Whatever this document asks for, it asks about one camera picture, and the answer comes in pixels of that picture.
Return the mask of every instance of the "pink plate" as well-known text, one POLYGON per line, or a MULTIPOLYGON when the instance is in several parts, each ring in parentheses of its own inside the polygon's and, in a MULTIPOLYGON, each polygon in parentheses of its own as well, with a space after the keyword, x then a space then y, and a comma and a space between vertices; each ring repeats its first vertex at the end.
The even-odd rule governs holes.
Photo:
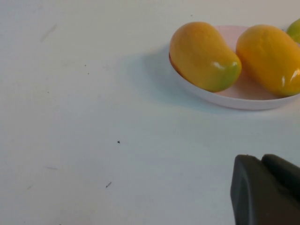
MULTIPOLYGON (((247 29, 244 26, 216 26, 216 28, 234 51, 239 36, 247 29)), ((174 74, 178 82, 189 92, 209 102, 230 108, 246 110, 273 109, 284 106, 300 96, 298 94, 291 97, 277 98, 249 79, 244 72, 241 73, 233 86, 218 93, 212 93, 194 86, 175 70, 174 74)))

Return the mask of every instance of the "black plastic object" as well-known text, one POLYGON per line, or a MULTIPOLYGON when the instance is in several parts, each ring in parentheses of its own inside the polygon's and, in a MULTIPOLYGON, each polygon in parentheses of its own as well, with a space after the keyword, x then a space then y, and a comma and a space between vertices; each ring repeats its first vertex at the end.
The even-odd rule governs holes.
POLYGON ((300 225, 300 168, 275 155, 238 155, 231 200, 236 225, 300 225))

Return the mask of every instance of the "mango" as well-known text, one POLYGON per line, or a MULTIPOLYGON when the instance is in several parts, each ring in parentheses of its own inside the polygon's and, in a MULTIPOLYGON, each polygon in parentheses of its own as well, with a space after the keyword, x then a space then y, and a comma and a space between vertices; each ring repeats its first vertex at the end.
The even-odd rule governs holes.
POLYGON ((243 70, 274 95, 300 93, 300 48, 281 29, 269 25, 248 28, 237 41, 236 53, 243 70))
POLYGON ((237 55, 205 22, 187 23, 176 30, 169 53, 171 64, 183 78, 211 92, 227 89, 241 72, 237 55))
POLYGON ((297 43, 300 44, 300 19, 293 22, 286 33, 297 43))

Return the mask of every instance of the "white surface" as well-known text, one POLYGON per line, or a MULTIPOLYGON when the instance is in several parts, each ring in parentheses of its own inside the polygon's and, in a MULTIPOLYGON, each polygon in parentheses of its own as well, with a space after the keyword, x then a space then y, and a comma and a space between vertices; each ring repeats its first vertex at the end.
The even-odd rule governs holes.
POLYGON ((300 165, 300 101, 265 112, 200 104, 169 79, 167 45, 189 21, 284 27, 299 7, 0 1, 0 224, 233 225, 234 157, 300 165))
MULTIPOLYGON (((216 26, 216 28, 233 51, 235 51, 239 36, 247 29, 245 26, 235 25, 216 26)), ((212 93, 193 85, 178 74, 175 69, 172 74, 174 79, 177 79, 178 83, 188 92, 208 102, 229 108, 243 110, 274 109, 291 103, 300 96, 298 94, 277 98, 249 78, 245 72, 240 74, 238 80, 230 88, 218 93, 212 93)))

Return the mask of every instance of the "green mango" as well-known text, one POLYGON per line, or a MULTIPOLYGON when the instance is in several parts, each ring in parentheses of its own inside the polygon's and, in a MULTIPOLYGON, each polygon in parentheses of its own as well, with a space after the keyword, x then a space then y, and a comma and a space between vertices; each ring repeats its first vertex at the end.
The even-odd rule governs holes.
POLYGON ((298 44, 300 44, 300 19, 293 22, 286 33, 298 44))

